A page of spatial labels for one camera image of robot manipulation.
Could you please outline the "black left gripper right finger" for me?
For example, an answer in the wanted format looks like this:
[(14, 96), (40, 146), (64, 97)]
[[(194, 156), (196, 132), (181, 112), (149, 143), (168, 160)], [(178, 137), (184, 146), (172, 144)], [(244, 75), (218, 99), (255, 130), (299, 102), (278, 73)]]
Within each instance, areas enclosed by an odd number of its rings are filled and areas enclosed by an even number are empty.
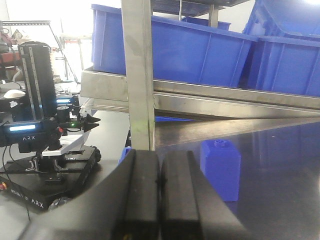
[(161, 168), (164, 240), (251, 240), (206, 179), (192, 151), (171, 151)]

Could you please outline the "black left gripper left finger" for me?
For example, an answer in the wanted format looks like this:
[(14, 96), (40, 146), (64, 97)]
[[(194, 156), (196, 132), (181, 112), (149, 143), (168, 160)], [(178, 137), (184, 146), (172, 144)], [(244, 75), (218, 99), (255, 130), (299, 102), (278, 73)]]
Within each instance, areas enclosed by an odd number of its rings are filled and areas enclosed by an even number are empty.
[(156, 240), (159, 160), (130, 150), (99, 184), (32, 220), (20, 240)]

